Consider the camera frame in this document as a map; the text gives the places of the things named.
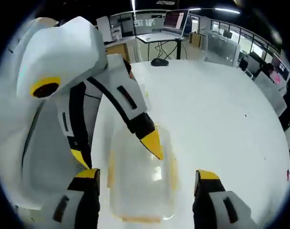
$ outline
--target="yellow joint ring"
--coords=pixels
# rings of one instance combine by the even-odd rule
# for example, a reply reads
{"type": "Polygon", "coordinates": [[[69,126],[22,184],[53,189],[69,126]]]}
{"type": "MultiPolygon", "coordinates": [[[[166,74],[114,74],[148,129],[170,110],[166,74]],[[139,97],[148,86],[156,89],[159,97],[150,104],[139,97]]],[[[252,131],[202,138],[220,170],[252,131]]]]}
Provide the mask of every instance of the yellow joint ring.
{"type": "Polygon", "coordinates": [[[44,77],[32,85],[30,94],[32,96],[34,96],[34,92],[37,89],[39,89],[40,87],[47,85],[47,84],[51,84],[51,83],[56,83],[56,84],[60,85],[60,82],[61,82],[60,77],[44,77]]]}

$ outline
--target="white tabletop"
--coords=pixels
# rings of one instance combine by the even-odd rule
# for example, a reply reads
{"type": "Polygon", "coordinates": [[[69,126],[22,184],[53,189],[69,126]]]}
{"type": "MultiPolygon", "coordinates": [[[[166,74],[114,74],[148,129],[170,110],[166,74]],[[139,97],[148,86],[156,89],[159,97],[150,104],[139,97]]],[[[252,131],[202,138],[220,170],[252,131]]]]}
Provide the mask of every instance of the white tabletop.
{"type": "Polygon", "coordinates": [[[181,37],[178,34],[172,34],[167,32],[156,32],[148,33],[137,36],[144,43],[153,43],[153,42],[171,42],[176,40],[184,40],[184,37],[181,37]]]}
{"type": "Polygon", "coordinates": [[[194,228],[195,170],[215,172],[252,211],[256,223],[275,211],[287,187],[290,158],[268,100],[241,70],[209,62],[170,60],[167,67],[132,64],[148,92],[148,114],[170,132],[178,163],[175,215],[159,225],[127,225],[110,212],[106,188],[114,133],[123,125],[103,96],[93,135],[93,167],[101,169],[99,228],[194,228]]]}
{"type": "Polygon", "coordinates": [[[109,48],[109,47],[112,47],[112,46],[115,46],[118,44],[124,44],[124,43],[130,42],[130,41],[133,41],[134,39],[135,39],[135,36],[123,37],[122,39],[120,39],[118,41],[107,44],[106,48],[109,48]]]}

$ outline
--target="monitor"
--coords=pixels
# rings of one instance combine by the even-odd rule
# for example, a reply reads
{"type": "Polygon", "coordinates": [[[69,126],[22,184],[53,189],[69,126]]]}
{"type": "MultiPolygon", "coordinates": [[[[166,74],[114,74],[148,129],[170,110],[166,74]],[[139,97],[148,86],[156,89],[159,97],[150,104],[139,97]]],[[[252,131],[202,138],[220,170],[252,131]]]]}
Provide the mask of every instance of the monitor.
{"type": "Polygon", "coordinates": [[[273,54],[271,64],[274,66],[276,71],[281,74],[284,80],[287,80],[289,70],[286,68],[285,64],[280,60],[280,58],[276,54],[273,54]]]}
{"type": "Polygon", "coordinates": [[[188,16],[188,10],[172,10],[166,12],[162,31],[182,36],[188,16]]]}
{"type": "Polygon", "coordinates": [[[232,38],[232,33],[227,31],[227,30],[224,30],[223,31],[223,36],[231,39],[232,38]]]}

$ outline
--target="transparent plastic container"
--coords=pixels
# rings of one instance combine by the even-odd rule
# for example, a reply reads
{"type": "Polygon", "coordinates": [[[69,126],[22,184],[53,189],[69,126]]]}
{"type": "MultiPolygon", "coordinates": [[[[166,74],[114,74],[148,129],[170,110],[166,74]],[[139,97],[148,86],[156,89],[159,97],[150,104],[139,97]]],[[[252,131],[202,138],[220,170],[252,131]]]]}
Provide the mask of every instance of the transparent plastic container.
{"type": "Polygon", "coordinates": [[[159,223],[174,215],[176,160],[167,130],[156,125],[164,160],[123,127],[114,137],[108,175],[112,213],[129,222],[159,223]]]}

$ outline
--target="computer mouse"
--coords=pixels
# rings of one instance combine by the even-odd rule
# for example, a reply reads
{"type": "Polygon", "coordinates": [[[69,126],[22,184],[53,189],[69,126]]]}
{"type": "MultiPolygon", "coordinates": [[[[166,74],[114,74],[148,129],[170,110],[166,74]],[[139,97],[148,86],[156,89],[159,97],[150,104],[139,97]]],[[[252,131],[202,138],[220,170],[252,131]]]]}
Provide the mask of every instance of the computer mouse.
{"type": "Polygon", "coordinates": [[[168,66],[168,61],[160,58],[154,58],[151,62],[152,66],[168,66]]]}

